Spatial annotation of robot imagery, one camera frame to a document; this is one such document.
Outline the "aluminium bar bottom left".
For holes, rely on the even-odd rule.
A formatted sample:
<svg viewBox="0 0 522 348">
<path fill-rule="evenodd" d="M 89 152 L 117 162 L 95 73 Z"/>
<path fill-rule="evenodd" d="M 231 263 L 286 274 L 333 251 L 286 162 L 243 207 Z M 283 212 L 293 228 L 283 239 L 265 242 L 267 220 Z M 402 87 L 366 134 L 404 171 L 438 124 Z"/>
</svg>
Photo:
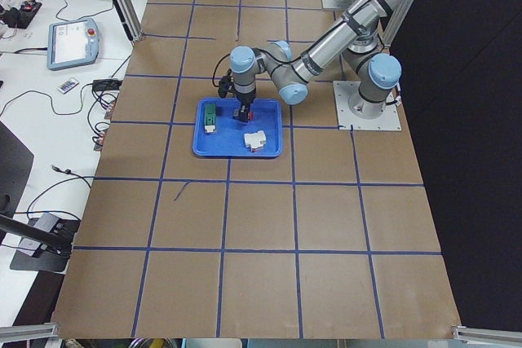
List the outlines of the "aluminium bar bottom left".
<svg viewBox="0 0 522 348">
<path fill-rule="evenodd" d="M 44 323 L 1 327 L 0 335 L 1 343 L 58 337 L 59 325 L 57 323 Z"/>
</svg>

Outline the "aluminium bar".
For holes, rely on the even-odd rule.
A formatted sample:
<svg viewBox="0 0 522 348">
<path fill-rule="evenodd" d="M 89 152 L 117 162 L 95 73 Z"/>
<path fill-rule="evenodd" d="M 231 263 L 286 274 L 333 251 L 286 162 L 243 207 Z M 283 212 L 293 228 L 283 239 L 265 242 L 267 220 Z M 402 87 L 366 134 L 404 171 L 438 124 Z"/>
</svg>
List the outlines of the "aluminium bar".
<svg viewBox="0 0 522 348">
<path fill-rule="evenodd" d="M 468 328 L 462 325 L 452 327 L 453 338 L 471 343 L 484 343 L 521 347 L 521 332 Z"/>
<path fill-rule="evenodd" d="M 58 337 L 59 325 L 57 323 L 44 323 L 1 327 L 0 335 L 1 343 Z"/>
</svg>

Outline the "grey usb hub box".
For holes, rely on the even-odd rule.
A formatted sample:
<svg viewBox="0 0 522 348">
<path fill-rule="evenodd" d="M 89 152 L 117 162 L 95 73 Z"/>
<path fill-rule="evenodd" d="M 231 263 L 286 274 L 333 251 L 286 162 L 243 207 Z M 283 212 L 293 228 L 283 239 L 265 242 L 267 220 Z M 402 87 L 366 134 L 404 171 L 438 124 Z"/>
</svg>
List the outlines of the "grey usb hub box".
<svg viewBox="0 0 522 348">
<path fill-rule="evenodd" d="M 34 227 L 48 233 L 59 234 L 64 227 L 64 220 L 54 214 L 44 213 L 34 223 Z"/>
</svg>

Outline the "blue plastic tray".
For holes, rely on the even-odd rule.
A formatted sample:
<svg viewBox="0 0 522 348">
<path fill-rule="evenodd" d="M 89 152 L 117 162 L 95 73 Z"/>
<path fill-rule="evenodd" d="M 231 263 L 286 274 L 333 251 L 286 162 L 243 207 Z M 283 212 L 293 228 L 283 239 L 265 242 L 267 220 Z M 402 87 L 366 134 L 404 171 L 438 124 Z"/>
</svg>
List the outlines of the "blue plastic tray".
<svg viewBox="0 0 522 348">
<path fill-rule="evenodd" d="M 204 106 L 216 105 L 216 125 L 214 133 L 204 131 Z M 250 107 L 254 114 L 252 121 L 244 123 L 232 117 L 239 101 L 235 98 L 204 98 L 198 102 L 192 150 L 205 157 L 251 157 L 275 158 L 283 151 L 283 131 L 281 105 L 275 99 L 256 99 Z M 267 142 L 262 150 L 251 152 L 244 144 L 243 134 L 263 130 Z"/>
</svg>

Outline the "black power adapter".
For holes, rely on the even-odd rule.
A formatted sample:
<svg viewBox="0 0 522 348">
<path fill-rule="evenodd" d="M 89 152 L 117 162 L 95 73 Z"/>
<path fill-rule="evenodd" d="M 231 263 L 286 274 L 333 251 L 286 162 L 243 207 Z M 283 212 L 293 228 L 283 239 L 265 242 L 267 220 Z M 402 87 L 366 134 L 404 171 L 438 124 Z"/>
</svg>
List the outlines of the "black power adapter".
<svg viewBox="0 0 522 348">
<path fill-rule="evenodd" d="M 122 80 L 115 78 L 96 79 L 92 82 L 92 90 L 95 92 L 117 91 L 122 85 Z"/>
</svg>

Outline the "near blue teach pendant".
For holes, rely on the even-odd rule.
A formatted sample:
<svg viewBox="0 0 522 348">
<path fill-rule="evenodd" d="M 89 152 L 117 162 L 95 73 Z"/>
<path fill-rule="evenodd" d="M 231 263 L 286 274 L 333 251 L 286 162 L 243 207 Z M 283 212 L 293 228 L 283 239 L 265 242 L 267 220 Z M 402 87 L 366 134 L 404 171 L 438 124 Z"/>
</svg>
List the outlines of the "near blue teach pendant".
<svg viewBox="0 0 522 348">
<path fill-rule="evenodd" d="M 99 48 L 98 26 L 91 17 L 51 24 L 46 67 L 55 71 L 93 64 Z"/>
</svg>

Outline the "green electrical switch module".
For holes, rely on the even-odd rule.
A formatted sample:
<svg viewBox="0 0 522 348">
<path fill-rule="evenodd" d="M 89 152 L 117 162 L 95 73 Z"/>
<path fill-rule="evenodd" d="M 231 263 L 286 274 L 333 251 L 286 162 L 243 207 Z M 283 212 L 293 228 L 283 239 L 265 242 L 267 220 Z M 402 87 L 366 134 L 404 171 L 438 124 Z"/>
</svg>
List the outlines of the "green electrical switch module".
<svg viewBox="0 0 522 348">
<path fill-rule="evenodd" d="M 204 106 L 204 131 L 206 134 L 214 133 L 217 129 L 216 125 L 216 105 L 206 104 Z"/>
</svg>

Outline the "small remote control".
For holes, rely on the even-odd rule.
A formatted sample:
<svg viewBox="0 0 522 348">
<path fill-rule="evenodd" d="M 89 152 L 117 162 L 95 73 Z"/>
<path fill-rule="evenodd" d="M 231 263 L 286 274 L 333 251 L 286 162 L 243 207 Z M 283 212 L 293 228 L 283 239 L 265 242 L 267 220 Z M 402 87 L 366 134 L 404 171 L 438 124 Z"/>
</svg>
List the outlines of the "small remote control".
<svg viewBox="0 0 522 348">
<path fill-rule="evenodd" d="M 65 95 L 68 92 L 70 92 L 71 90 L 73 90 L 78 85 L 79 85 L 79 80 L 75 77 L 71 77 L 71 78 L 67 79 L 66 81 L 64 81 L 63 83 L 59 84 L 57 87 L 57 90 L 61 94 Z"/>
</svg>

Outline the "white grey circuit breaker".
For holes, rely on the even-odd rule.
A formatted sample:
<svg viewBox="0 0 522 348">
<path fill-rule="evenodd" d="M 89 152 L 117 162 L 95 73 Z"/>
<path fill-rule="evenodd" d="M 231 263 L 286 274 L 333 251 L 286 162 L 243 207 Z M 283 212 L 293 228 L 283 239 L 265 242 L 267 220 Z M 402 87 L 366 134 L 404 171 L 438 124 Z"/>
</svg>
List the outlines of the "white grey circuit breaker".
<svg viewBox="0 0 522 348">
<path fill-rule="evenodd" d="M 246 148 L 251 152 L 262 150 L 267 142 L 267 137 L 263 130 L 258 130 L 253 133 L 244 133 L 243 139 Z"/>
</svg>

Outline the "aluminium bar bottom right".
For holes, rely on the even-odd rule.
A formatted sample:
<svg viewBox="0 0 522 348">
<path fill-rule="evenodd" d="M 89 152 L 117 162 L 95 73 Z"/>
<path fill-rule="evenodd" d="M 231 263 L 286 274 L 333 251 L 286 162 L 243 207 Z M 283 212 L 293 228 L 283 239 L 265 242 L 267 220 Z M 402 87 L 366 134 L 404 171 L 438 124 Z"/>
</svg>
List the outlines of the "aluminium bar bottom right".
<svg viewBox="0 0 522 348">
<path fill-rule="evenodd" d="M 453 338 L 471 343 L 484 343 L 521 347 L 521 332 L 468 328 L 462 325 L 452 327 Z"/>
</svg>

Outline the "black device with red button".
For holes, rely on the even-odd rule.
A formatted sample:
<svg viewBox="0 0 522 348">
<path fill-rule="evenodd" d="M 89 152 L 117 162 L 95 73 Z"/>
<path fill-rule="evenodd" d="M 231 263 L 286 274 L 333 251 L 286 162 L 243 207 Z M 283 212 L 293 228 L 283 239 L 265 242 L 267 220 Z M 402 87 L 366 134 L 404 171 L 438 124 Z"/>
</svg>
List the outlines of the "black device with red button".
<svg viewBox="0 0 522 348">
<path fill-rule="evenodd" d="M 14 7 L 9 10 L 1 8 L 1 21 L 9 28 L 26 29 L 38 13 L 42 4 L 35 1 L 25 1 L 19 9 Z"/>
</svg>

